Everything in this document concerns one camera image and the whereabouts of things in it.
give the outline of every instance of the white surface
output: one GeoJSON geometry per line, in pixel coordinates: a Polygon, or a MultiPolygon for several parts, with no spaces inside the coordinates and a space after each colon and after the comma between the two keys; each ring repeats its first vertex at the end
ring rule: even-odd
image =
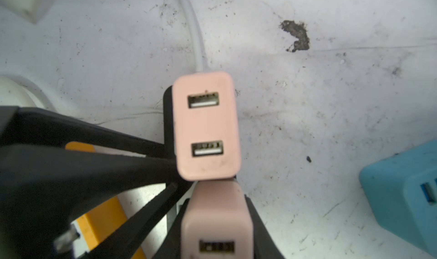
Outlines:
{"type": "MultiPolygon", "coordinates": [[[[437,0],[191,2],[209,67],[234,77],[238,180],[285,257],[431,258],[377,225],[358,173],[437,137],[437,0]],[[307,24],[308,51],[285,51],[283,20],[307,24]]],[[[194,72],[178,0],[56,0],[36,26],[0,23],[0,73],[63,114],[163,141],[162,94],[194,72]]]]}

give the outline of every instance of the blue power adapter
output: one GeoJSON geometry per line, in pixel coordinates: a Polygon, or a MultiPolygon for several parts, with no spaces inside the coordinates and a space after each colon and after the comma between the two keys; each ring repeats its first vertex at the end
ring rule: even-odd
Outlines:
{"type": "Polygon", "coordinates": [[[437,258],[437,140],[362,169],[379,225],[437,258]]]}

